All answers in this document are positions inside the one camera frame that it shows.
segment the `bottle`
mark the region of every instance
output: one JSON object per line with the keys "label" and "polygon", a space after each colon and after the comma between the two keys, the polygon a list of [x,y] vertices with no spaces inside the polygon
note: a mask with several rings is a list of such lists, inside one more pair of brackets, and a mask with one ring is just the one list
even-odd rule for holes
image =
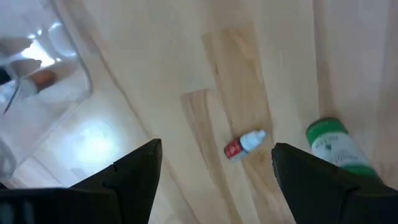
{"label": "bottle", "polygon": [[308,127],[306,135],[314,156],[348,172],[380,180],[364,153],[355,145],[338,119],[319,119]]}
{"label": "bottle", "polygon": [[266,136],[267,133],[264,130],[251,131],[231,141],[224,148],[224,153],[230,161],[238,161],[259,147]]}

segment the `transparent bin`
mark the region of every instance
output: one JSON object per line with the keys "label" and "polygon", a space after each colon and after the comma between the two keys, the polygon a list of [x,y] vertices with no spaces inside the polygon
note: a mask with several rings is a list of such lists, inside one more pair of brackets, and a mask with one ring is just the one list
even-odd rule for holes
{"label": "transparent bin", "polygon": [[91,93],[69,33],[48,0],[0,0],[0,179]]}

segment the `white bottle cap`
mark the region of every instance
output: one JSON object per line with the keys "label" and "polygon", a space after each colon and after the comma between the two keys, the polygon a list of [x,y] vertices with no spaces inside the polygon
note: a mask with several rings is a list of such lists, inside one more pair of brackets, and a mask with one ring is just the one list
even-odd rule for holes
{"label": "white bottle cap", "polygon": [[241,137],[241,145],[246,152],[250,152],[259,147],[266,136],[267,133],[264,130],[251,131]]}

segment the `green bottle cap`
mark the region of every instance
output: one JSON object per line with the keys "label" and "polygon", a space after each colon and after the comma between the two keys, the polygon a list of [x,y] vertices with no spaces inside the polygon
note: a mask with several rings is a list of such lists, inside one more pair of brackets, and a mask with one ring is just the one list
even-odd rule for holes
{"label": "green bottle cap", "polygon": [[307,129],[307,140],[312,146],[312,143],[325,133],[342,132],[348,134],[344,125],[337,118],[323,118],[312,123]]}

